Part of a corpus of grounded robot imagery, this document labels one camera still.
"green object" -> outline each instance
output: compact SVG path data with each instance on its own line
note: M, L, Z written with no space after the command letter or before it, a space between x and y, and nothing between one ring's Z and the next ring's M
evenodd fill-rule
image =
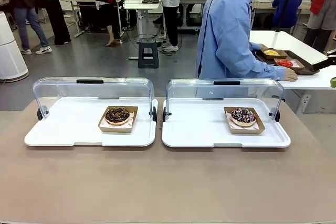
M330 86L334 89L336 88L336 77L332 78L330 80Z

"chocolate donut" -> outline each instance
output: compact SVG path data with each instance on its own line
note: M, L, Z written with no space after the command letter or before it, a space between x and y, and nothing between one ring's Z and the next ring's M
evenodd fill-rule
M130 112L124 107L112 108L105 115L106 121L112 125L122 125L127 123L129 118Z
M250 127L257 121L256 115L254 115L252 111L244 108L234 109L231 112L231 118L235 124L242 127Z

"white sneaker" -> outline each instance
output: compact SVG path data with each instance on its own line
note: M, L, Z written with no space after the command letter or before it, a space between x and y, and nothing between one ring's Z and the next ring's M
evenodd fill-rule
M170 42L166 42L166 43L162 43L161 44L161 47L164 48L164 47L169 47L171 46L172 44L170 44Z
M41 47L40 50L38 50L37 52L35 52L37 55L42 55L42 54L47 54L49 52L52 52L51 47Z
M21 52L22 55L31 55L32 54L30 49L27 49L27 50L21 49L20 52Z
M178 51L178 46L169 46L169 47L164 47L162 48L163 51L165 52L177 52Z

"person in blue shirt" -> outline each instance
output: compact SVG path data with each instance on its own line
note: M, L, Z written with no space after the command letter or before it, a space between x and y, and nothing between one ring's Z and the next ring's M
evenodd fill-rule
M296 81L291 69L256 60L249 42L251 0L207 0L198 38L196 76L200 79L272 78Z
M271 30L272 27L278 27L281 19L282 12L284 10L286 0L274 0L273 7L276 8L275 15L270 15L265 18L264 30ZM288 0L286 11L283 14L280 27L290 28L298 21L298 8L301 5L302 0Z

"pastry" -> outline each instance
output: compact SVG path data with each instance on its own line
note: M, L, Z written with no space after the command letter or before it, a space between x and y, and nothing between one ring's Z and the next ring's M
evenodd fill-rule
M105 115L106 121L111 125L122 125L128 122L130 112L124 107L111 108Z
M231 112L232 121L242 127L250 127L257 121L256 115L251 110L238 108Z
M274 50L265 50L264 54L271 55L271 56L280 56L280 54Z
M278 60L277 64L282 67L291 68L293 63L290 60Z

